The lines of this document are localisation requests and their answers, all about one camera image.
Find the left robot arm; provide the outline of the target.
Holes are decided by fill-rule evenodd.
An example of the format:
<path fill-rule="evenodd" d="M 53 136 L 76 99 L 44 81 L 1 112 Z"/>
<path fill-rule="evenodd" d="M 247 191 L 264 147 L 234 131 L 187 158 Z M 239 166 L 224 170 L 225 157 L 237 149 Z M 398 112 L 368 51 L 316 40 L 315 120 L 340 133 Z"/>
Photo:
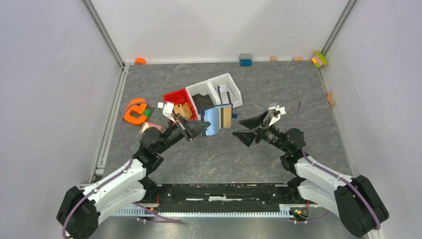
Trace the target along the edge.
<path fill-rule="evenodd" d="M 163 162 L 162 153 L 183 138 L 192 141 L 210 126 L 208 121 L 189 120 L 181 115 L 176 118 L 164 132 L 155 127 L 146 129 L 139 149 L 107 177 L 82 189 L 74 186 L 67 190 L 56 216 L 63 238 L 87 239 L 121 208 L 140 200 L 150 203 L 156 198 L 156 189 L 147 184 L 147 177 Z"/>

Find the blue card holder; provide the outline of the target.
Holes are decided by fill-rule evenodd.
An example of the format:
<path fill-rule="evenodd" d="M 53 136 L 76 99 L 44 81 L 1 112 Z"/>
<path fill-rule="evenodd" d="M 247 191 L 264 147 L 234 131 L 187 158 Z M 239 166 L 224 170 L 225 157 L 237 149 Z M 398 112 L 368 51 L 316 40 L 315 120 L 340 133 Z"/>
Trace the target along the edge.
<path fill-rule="evenodd" d="M 218 105 L 201 109 L 201 121 L 208 121 L 211 123 L 211 125 L 203 131 L 203 136 L 212 136 L 221 131 L 218 123 L 217 106 Z"/>

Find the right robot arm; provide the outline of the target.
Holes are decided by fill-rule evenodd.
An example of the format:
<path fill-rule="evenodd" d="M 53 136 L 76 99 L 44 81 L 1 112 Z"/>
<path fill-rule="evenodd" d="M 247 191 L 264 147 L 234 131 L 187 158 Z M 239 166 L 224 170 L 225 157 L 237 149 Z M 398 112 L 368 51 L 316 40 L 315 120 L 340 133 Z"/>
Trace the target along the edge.
<path fill-rule="evenodd" d="M 283 168 L 295 175 L 289 182 L 288 198 L 293 203 L 308 200 L 336 215 L 355 237 L 379 230 L 390 214 L 371 181 L 359 175 L 339 173 L 308 155 L 304 133 L 297 127 L 281 132 L 274 123 L 284 109 L 266 110 L 262 114 L 240 120 L 245 130 L 232 133 L 243 144 L 265 141 L 284 152 L 280 157 Z"/>

